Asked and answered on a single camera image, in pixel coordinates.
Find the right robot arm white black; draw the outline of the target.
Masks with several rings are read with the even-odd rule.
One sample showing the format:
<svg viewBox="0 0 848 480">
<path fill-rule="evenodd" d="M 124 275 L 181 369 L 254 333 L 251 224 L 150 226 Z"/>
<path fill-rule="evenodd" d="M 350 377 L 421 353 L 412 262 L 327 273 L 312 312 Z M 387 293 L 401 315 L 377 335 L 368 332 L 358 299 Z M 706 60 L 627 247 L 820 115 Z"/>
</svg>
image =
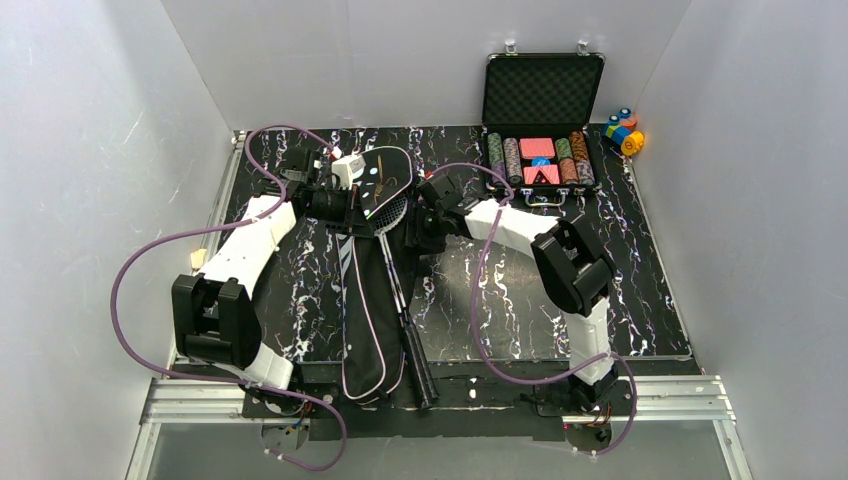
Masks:
<svg viewBox="0 0 848 480">
<path fill-rule="evenodd" d="M 573 221 L 515 209 L 507 201 L 466 194 L 446 174 L 417 188 L 417 228 L 443 245 L 448 235 L 481 240 L 534 260 L 545 293 L 562 312 L 570 374 L 545 380 L 554 397 L 589 410 L 617 380 L 608 332 L 609 287 L 616 266 L 584 218 Z"/>
</svg>

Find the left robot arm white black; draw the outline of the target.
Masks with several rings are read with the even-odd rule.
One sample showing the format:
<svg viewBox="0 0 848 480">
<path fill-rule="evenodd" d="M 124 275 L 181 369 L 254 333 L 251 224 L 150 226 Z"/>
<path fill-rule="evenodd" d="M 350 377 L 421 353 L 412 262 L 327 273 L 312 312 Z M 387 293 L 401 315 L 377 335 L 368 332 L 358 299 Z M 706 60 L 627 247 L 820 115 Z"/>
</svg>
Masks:
<svg viewBox="0 0 848 480">
<path fill-rule="evenodd" d="M 341 219 L 349 206 L 346 191 L 366 170 L 363 155 L 347 155 L 331 165 L 332 184 L 316 183 L 316 161 L 299 152 L 280 184 L 253 196 L 236 228 L 194 275 L 180 275 L 171 288 L 178 352 L 209 363 L 251 384 L 285 390 L 293 362 L 263 342 L 253 292 L 266 264 L 299 215 Z"/>
</svg>

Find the black racket bag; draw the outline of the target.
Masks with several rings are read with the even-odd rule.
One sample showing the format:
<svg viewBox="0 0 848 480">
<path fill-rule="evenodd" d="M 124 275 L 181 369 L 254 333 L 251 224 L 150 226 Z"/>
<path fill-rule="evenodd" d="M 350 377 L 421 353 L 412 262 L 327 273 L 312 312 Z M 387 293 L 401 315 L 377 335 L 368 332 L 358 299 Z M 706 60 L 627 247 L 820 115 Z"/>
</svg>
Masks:
<svg viewBox="0 0 848 480">
<path fill-rule="evenodd" d="M 360 404 L 390 396 L 410 372 L 419 401 L 429 407 L 436 394 L 409 304 L 416 261 L 405 246 L 413 188 L 412 162 L 399 147 L 364 151 L 366 170 L 353 187 L 370 236 L 338 234 L 342 281 L 342 390 Z"/>
</svg>

